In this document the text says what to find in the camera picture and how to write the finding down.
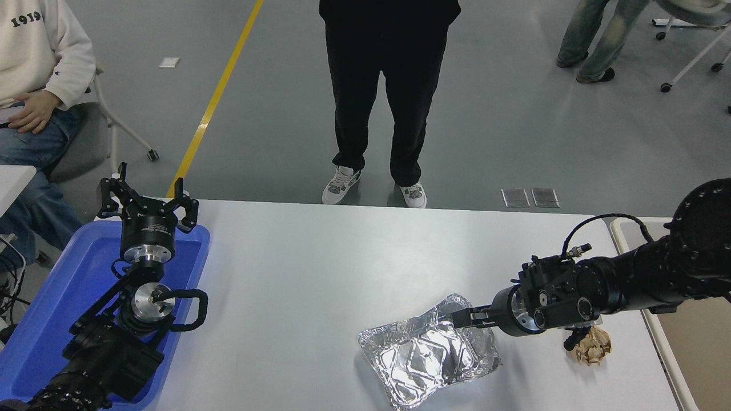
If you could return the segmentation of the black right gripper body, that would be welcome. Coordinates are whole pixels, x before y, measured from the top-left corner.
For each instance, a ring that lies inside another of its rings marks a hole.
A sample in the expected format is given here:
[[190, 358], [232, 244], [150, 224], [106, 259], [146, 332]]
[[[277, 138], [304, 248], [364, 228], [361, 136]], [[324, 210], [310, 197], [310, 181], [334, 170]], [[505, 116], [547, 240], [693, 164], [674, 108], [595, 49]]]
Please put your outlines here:
[[515, 284], [498, 292], [493, 299], [490, 307], [490, 317], [501, 331], [504, 333], [519, 337], [523, 336], [523, 330], [513, 312], [512, 302], [515, 292], [519, 290], [519, 286]]

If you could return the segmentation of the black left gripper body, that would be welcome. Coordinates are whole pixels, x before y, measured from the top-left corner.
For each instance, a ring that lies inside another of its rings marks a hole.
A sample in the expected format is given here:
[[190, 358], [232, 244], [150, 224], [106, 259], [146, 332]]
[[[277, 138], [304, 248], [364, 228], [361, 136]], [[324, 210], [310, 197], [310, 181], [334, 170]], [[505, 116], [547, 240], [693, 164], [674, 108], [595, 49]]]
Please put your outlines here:
[[164, 202], [158, 199], [143, 199], [142, 205], [130, 200], [123, 205], [121, 252], [139, 245], [161, 245], [169, 252], [175, 251], [178, 219], [172, 212], [163, 213], [162, 208]]

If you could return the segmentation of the seated person's hand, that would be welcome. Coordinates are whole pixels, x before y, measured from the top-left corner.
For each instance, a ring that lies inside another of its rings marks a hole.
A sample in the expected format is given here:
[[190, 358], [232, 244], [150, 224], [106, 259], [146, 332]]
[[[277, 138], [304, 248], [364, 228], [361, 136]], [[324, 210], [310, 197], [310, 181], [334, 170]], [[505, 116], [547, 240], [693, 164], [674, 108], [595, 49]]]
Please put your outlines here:
[[39, 134], [47, 127], [50, 117], [62, 101], [47, 90], [26, 92], [13, 97], [16, 102], [23, 102], [24, 108], [18, 114], [9, 117], [8, 127], [20, 133]]

